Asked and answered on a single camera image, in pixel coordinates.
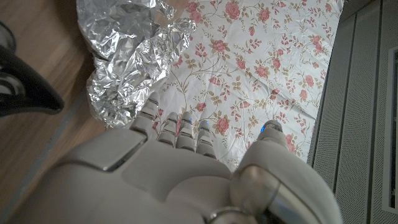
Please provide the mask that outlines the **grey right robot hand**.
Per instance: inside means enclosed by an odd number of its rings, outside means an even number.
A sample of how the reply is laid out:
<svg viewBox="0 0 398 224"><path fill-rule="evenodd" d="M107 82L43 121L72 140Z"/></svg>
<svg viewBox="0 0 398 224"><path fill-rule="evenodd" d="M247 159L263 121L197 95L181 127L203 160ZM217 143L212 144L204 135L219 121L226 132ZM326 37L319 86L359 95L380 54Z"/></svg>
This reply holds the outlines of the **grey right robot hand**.
<svg viewBox="0 0 398 224"><path fill-rule="evenodd" d="M150 138L159 95L129 129L70 151L41 178L9 223L341 223L333 192L264 124L235 171L215 156L210 126L169 114Z"/></svg>

